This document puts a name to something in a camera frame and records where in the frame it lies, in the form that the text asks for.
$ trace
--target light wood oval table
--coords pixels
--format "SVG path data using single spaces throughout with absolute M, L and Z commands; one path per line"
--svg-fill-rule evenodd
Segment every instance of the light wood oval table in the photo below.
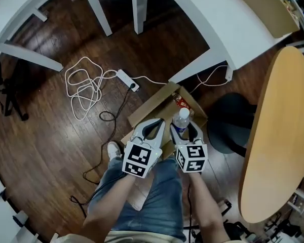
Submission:
M 304 55 L 285 47 L 264 80 L 242 169 L 239 209 L 250 223 L 279 210 L 304 176 Z

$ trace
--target white bottle cap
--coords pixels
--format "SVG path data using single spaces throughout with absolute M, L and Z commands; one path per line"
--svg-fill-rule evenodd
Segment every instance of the white bottle cap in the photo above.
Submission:
M 187 108 L 181 108 L 179 111 L 179 116 L 183 119 L 187 119 L 189 116 L 189 110 Z

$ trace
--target shoe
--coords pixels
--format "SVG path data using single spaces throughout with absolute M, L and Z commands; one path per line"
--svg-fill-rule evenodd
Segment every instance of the shoe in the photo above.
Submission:
M 121 149 L 115 141 L 110 141 L 107 145 L 107 152 L 109 159 L 112 160 L 115 157 L 121 157 Z

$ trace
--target person's left arm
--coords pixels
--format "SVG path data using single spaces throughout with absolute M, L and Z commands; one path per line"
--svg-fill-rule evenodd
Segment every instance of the person's left arm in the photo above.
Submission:
M 104 242 L 124 207 L 135 179 L 135 176 L 127 175 L 118 180 L 88 214 L 79 235 L 96 243 Z

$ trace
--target blue jeans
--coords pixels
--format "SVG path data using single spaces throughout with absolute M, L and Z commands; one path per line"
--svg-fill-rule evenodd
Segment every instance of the blue jeans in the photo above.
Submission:
M 101 178 L 97 189 L 105 183 L 120 176 L 123 160 L 113 158 Z M 154 167 L 155 177 L 149 195 L 140 211 L 125 202 L 123 210 L 112 230 L 144 231 L 172 236 L 186 241 L 183 232 L 182 185 L 177 173 L 177 161 L 169 157 Z M 92 207 L 112 188 L 112 182 L 102 188 L 91 200 L 88 213 Z

